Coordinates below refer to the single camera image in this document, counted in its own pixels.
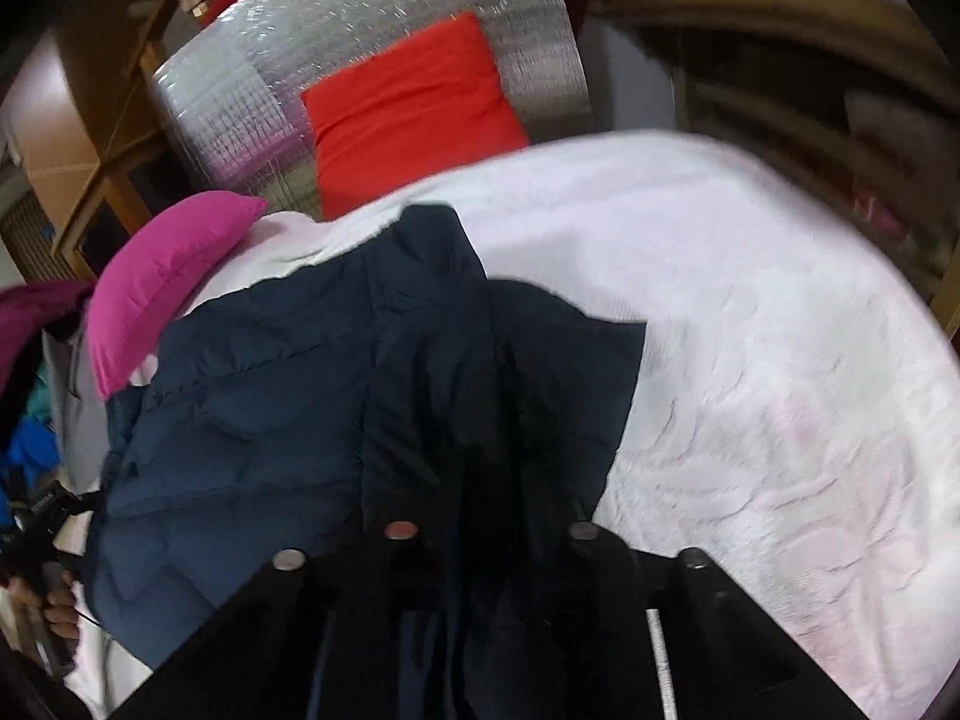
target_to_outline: silver bolt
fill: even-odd
[[[573,541],[596,541],[600,529],[592,522],[574,522],[567,530]]]
[[[688,547],[680,552],[680,562],[683,562],[686,568],[706,568],[710,565],[710,558],[702,549]]]
[[[299,549],[281,549],[274,555],[274,568],[277,571],[296,571],[304,567],[306,555]]]
[[[415,538],[417,533],[419,528],[403,519],[397,519],[383,529],[383,535],[390,541],[409,541],[410,538]]]

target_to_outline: white stripe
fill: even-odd
[[[664,704],[664,720],[677,720],[677,704],[673,699],[673,680],[670,679],[670,664],[666,658],[664,627],[659,621],[659,611],[647,610],[647,626],[650,628],[650,643],[656,661],[656,679],[661,684],[661,702]]]

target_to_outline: finger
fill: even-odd
[[[30,586],[23,581],[21,577],[13,577],[7,589],[10,591],[10,594],[13,595],[13,598],[16,598],[21,604],[25,604],[28,607],[39,607],[42,605],[40,603],[40,596],[32,591]]]
[[[59,623],[76,625],[80,622],[80,615],[73,607],[50,607],[44,610],[43,616],[52,625]]]
[[[73,607],[77,605],[77,599],[69,587],[61,587],[47,595],[47,603],[52,607]]]
[[[50,630],[60,638],[66,638],[66,640],[76,641],[78,638],[80,638],[80,628],[73,623],[58,623],[56,625],[51,625]]]

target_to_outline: blue cloth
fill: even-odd
[[[156,668],[275,552],[408,518],[453,458],[478,554],[517,549],[521,470],[529,541],[562,542],[605,488],[643,335],[488,281],[443,206],[205,303],[165,330],[150,386],[107,404],[86,600]]]
[[[10,446],[0,454],[0,476],[7,478],[15,466],[23,469],[28,488],[33,488],[42,474],[59,464],[56,437],[46,425],[32,416],[24,416],[13,431]],[[10,505],[0,490],[0,525],[10,525]]]

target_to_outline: pillow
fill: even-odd
[[[472,13],[414,32],[319,81],[301,99],[327,220],[529,143]]]
[[[86,332],[104,400],[126,386],[176,311],[266,210],[257,197],[202,191],[150,220],[110,260]]]

